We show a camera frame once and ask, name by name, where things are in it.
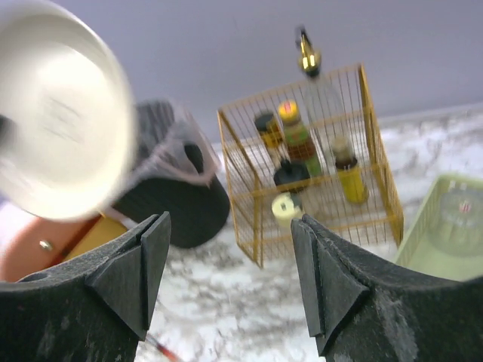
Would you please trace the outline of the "amber spice jar grey lid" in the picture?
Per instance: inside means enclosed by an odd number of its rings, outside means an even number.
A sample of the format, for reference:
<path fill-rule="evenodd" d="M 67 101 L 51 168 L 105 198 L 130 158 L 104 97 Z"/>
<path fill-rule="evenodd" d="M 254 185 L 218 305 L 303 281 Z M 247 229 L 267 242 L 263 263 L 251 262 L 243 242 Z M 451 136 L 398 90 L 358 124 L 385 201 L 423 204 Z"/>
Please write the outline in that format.
<path fill-rule="evenodd" d="M 277 149 L 282 144 L 283 136 L 273 112 L 259 113 L 254 119 L 254 125 L 266 148 Z"/>

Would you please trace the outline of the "pale green perforated basket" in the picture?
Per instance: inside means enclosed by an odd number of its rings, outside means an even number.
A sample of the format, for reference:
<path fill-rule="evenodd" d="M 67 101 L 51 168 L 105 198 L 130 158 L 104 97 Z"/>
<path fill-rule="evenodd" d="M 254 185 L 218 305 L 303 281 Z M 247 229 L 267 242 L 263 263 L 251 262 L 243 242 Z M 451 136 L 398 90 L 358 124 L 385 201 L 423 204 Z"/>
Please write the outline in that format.
<path fill-rule="evenodd" d="M 482 276 L 482 180 L 455 173 L 432 184 L 395 264 L 438 278 Z"/>

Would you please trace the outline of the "cream round plate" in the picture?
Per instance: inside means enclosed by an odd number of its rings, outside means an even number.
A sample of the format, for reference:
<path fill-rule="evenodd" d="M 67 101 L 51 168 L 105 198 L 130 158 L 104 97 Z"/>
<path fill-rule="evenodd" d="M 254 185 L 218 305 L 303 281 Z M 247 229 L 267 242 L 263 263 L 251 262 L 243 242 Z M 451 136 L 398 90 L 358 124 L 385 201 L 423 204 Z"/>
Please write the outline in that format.
<path fill-rule="evenodd" d="M 1 7 L 1 192 L 52 220 L 87 219 L 125 189 L 137 121 L 125 72 L 50 1 Z"/>

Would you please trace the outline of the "clear oil bottle gold cap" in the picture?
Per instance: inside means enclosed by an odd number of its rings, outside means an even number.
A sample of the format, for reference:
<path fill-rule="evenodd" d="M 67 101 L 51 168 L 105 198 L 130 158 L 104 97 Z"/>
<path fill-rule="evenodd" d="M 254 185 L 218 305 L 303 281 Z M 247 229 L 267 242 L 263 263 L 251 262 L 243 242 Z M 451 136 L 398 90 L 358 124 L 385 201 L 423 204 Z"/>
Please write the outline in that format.
<path fill-rule="evenodd" d="M 310 121 L 334 120 L 343 115 L 339 94 L 321 70 L 321 51 L 314 47 L 304 26 L 296 31 L 300 55 L 298 66 L 304 74 L 307 86 L 303 96 Z"/>

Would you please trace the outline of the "clear drinking glass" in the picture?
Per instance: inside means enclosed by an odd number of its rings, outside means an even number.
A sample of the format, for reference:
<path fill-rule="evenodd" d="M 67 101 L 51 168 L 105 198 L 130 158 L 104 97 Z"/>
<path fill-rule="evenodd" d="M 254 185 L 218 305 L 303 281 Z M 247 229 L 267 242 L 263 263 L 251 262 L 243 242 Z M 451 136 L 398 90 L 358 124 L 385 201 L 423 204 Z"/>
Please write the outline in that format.
<path fill-rule="evenodd" d="M 482 255 L 482 192 L 452 189 L 442 194 L 429 240 L 451 255 Z"/>

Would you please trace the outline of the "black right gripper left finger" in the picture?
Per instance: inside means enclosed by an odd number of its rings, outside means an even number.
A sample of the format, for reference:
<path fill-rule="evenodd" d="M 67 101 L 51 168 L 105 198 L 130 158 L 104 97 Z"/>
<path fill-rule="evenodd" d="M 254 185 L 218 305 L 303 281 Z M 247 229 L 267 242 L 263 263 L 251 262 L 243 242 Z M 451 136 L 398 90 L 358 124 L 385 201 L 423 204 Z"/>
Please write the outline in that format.
<path fill-rule="evenodd" d="M 133 361 L 146 338 L 171 238 L 152 215 L 74 259 L 1 283 L 3 361 Z"/>

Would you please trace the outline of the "black lid glass jar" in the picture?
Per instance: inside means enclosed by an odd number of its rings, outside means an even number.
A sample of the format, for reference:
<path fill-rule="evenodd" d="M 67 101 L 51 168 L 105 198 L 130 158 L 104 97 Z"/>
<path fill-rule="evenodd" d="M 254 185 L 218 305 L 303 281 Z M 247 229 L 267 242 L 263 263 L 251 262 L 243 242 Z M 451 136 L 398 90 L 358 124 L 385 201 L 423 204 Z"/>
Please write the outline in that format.
<path fill-rule="evenodd" d="M 280 166 L 273 175 L 276 186 L 284 186 L 289 192 L 301 192 L 309 185 L 311 178 L 306 165 L 300 161 L 281 160 Z"/>

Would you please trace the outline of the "cream cylindrical shaker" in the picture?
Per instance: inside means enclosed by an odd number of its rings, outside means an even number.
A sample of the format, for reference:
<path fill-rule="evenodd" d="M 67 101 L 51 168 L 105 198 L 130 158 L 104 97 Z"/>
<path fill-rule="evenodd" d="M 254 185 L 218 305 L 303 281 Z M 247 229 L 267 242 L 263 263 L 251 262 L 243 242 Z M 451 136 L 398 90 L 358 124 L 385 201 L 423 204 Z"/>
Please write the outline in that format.
<path fill-rule="evenodd" d="M 300 219 L 303 215 L 300 198 L 291 192 L 281 193 L 272 202 L 272 214 L 282 228 L 289 229 L 291 221 Z"/>

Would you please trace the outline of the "green sauce bottle yellow cap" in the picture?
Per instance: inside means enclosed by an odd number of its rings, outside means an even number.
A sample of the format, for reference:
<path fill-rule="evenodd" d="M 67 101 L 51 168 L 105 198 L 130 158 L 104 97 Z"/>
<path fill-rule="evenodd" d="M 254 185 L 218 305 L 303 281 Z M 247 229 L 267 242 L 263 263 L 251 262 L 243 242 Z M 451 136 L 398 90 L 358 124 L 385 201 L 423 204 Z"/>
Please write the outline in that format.
<path fill-rule="evenodd" d="M 278 106 L 289 158 L 306 165 L 310 176 L 321 176 L 322 168 L 309 130 L 303 123 L 297 103 L 286 100 Z"/>

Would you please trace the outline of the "small yellow label bottle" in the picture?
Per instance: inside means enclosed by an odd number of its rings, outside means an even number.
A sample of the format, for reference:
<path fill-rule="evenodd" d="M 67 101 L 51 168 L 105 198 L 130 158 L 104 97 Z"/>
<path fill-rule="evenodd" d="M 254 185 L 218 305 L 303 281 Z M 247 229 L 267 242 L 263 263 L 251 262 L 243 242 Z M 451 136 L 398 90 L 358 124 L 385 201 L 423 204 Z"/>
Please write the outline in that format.
<path fill-rule="evenodd" d="M 369 193 L 362 180 L 351 141 L 345 136 L 337 136 L 331 143 L 331 151 L 346 200 L 352 204 L 365 203 Z"/>

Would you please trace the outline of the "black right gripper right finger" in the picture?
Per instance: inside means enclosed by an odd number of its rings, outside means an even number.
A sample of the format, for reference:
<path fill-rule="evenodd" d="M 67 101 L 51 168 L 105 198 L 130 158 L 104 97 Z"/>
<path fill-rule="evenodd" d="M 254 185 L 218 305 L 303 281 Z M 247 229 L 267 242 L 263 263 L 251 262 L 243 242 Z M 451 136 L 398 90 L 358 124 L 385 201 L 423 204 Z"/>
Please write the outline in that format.
<path fill-rule="evenodd" d="M 309 335 L 327 361 L 480 361 L 482 280 L 387 261 L 304 215 L 291 234 Z"/>

